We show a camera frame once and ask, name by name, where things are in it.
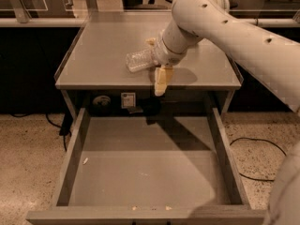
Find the small label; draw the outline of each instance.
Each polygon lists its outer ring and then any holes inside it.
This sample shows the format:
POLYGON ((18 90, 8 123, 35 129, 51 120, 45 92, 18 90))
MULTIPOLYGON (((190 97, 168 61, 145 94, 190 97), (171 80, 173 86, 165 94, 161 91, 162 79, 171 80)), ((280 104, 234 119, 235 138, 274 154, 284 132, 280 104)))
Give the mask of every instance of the small label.
POLYGON ((135 93, 121 93, 122 109, 135 107, 135 93))

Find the open drawer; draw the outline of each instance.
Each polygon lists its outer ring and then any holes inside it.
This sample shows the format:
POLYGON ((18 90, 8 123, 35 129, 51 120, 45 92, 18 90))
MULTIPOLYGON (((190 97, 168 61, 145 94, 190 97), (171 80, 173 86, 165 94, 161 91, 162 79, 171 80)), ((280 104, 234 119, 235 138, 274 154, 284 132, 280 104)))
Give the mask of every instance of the open drawer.
POLYGON ((218 110, 95 117, 81 109, 52 209, 33 224, 262 224, 251 210, 218 110))

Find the black cable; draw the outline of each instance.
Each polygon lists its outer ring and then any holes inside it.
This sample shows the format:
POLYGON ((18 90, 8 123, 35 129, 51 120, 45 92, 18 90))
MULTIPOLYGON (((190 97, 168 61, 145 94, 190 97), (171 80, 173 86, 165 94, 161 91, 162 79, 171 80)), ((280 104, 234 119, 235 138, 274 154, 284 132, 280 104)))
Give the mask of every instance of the black cable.
POLYGON ((14 114, 14 113, 11 113, 10 115, 13 116, 13 117, 20 118, 20 117, 29 116, 29 115, 31 115, 31 113, 25 113, 25 114, 14 114))
POLYGON ((55 127, 57 127, 57 128, 62 128, 61 126, 59 126, 59 125, 55 124, 53 121, 51 121, 50 118, 49 118, 49 115, 48 115, 47 113, 46 113, 46 118, 47 118, 47 121, 48 121, 51 125, 53 125, 53 126, 55 126, 55 127))
POLYGON ((63 136, 63 140, 64 140, 64 148, 65 148, 65 151, 67 151, 66 135, 63 136))
MULTIPOLYGON (((235 140, 233 140, 230 145, 232 145, 233 143, 235 143, 236 141, 239 141, 239 140, 251 140, 251 141, 262 141, 262 142, 267 142, 267 143, 271 143, 272 145, 274 145, 276 148, 278 148, 283 154, 284 156, 287 156, 287 154, 284 152, 284 150, 279 147, 277 144, 275 144, 274 142, 271 142, 269 140, 266 140, 266 139, 254 139, 254 138, 248 138, 248 137, 240 137, 240 138, 237 138, 235 140)), ((250 176, 247 176, 247 175, 244 175, 240 172, 240 175, 243 176, 243 177, 246 177, 247 179, 250 179, 250 180, 254 180, 254 181, 260 181, 260 182, 274 182, 275 180, 274 179, 262 179, 262 178, 254 178, 254 177, 250 177, 250 176)))
MULTIPOLYGON (((48 121, 51 125, 53 125, 53 126, 55 126, 55 127, 57 127, 57 128, 62 128, 61 126, 59 126, 59 125, 55 124, 53 121, 51 121, 50 118, 49 118, 49 115, 48 115, 47 113, 46 113, 46 118, 47 118, 47 121, 48 121)), ((65 151, 67 151, 66 135, 63 135, 63 142, 64 142, 64 148, 65 148, 65 151)))

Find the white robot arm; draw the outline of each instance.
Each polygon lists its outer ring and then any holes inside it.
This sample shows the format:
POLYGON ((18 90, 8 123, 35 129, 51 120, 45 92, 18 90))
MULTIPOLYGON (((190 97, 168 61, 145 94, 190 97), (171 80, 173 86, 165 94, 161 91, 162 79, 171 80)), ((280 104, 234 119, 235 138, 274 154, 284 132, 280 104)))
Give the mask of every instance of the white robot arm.
MULTIPOLYGON (((148 52, 127 55, 131 71, 161 65, 155 92, 162 95, 172 67, 190 45, 207 38, 275 96, 300 114, 300 44, 228 14, 228 0, 173 0, 172 21, 148 52)), ((263 225, 300 224, 300 143, 277 174, 263 225)))
MULTIPOLYGON (((300 113, 300 45, 241 22, 228 14, 228 10, 228 0, 173 0, 172 21, 158 35, 149 56, 152 61, 145 67, 176 65, 190 45, 207 38, 294 112, 300 113)), ((131 55, 127 60, 133 71, 134 57, 131 55)))

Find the cabinet top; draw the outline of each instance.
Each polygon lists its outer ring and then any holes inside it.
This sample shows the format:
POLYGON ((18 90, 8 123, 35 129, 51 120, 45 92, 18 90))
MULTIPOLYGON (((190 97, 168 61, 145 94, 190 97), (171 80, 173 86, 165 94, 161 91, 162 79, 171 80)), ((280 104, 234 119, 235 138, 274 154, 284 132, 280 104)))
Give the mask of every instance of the cabinet top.
MULTIPOLYGON (((97 12, 78 35, 57 79, 59 89, 138 89, 151 87, 154 71, 130 73, 126 54, 149 48, 172 19, 171 12, 97 12)), ((204 39, 174 67, 172 87, 235 90, 241 84, 226 54, 204 39)))

